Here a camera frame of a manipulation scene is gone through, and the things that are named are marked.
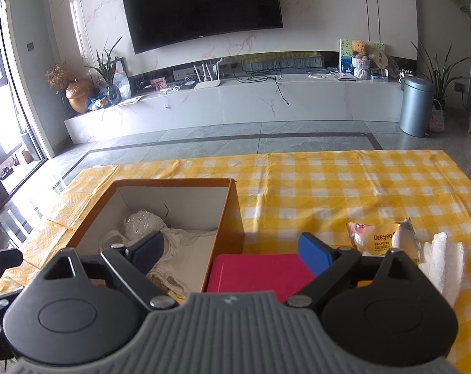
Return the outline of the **black television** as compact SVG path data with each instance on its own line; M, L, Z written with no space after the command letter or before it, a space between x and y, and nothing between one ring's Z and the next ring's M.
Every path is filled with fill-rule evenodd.
M122 0L135 53L221 34L280 29L279 0Z

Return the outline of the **round cream bath mitt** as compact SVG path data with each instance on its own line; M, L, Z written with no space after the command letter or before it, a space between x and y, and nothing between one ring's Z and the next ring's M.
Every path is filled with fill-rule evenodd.
M208 268L216 231L165 228L164 254L147 273L161 288L181 298L200 292Z

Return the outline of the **woven basket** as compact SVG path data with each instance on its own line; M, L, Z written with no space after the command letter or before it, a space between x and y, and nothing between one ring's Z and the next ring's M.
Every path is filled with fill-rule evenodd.
M432 102L429 130L434 133L443 132L445 130L442 103L436 98L434 98Z

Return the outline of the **Deeyeo packaged wipes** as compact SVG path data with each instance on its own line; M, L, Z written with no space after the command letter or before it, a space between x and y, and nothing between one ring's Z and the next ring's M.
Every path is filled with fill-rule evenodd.
M421 244L410 219L381 225L348 222L346 227L351 245L364 256L382 257L398 248L414 262L420 262Z

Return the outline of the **orange cardboard box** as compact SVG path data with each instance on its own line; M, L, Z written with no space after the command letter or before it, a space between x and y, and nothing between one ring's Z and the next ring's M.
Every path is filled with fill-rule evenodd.
M122 229L123 220L146 210L164 220L167 228L216 231L208 268L200 292L208 287L214 260L223 254L240 254L243 224L232 179L128 179L113 182L76 228L70 247L79 255L98 254L99 239Z

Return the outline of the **white towel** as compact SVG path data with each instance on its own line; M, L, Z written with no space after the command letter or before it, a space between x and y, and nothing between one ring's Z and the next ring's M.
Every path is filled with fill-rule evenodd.
M450 241L445 232L436 233L422 247L419 268L450 306L459 298L464 266L463 243Z

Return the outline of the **golden acorn vase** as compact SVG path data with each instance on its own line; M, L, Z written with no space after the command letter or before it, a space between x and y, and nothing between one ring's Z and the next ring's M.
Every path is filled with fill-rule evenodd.
M94 96L91 79L75 79L66 89L66 97L72 109L80 114L88 111L87 102Z

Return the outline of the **grey metal trash bin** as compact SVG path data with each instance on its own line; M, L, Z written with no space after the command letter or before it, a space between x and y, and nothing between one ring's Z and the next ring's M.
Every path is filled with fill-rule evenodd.
M401 89L403 100L398 126L402 132L422 138L429 127L435 86L427 79L407 75Z

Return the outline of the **red box lid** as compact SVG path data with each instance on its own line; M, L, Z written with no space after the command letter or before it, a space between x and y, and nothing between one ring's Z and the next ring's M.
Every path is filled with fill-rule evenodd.
M214 260L207 292L272 291L284 303L313 279L297 254L223 254Z

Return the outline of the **dried flower bunch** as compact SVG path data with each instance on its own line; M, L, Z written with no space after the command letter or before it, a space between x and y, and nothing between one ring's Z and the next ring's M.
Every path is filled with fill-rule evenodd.
M51 89L62 91L67 88L73 76L68 72L66 63L56 63L45 72L45 79Z

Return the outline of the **white wifi router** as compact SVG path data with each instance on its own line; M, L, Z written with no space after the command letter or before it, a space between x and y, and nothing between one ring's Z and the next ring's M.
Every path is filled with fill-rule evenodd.
M221 85L220 63L222 63L222 61L223 59L219 58L213 65L209 65L208 63L194 65L193 69L197 77L197 83L194 89L219 87Z

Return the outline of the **teddy bear bouquet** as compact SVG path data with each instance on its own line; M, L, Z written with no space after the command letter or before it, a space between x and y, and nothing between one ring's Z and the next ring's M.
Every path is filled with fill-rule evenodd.
M352 41L350 53L353 75L358 80L367 80L370 76L369 45L365 41Z

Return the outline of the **white tv console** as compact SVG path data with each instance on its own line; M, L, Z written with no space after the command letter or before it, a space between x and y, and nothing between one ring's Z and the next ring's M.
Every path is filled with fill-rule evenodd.
M65 122L73 144L145 132L253 122L380 121L399 119L396 82L339 81L286 75L275 82L225 80L208 89L153 92Z

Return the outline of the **cellophane soft bundle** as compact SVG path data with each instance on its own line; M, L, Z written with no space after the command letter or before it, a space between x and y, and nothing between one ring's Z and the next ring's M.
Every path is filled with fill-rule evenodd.
M112 245L130 247L151 233L159 232L167 227L161 217L146 210L140 210L123 220L120 231L113 230L99 239L99 250L102 251Z

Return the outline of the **green potted plant glass vase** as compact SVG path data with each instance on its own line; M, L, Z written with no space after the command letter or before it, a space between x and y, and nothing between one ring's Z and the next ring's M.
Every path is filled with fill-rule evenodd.
M122 37L110 49L103 48L102 51L96 52L96 66L85 65L85 68L95 70L105 81L105 97L111 106L118 104L121 100L121 92L114 82L117 63L121 61L121 57L115 56L114 51L121 39Z

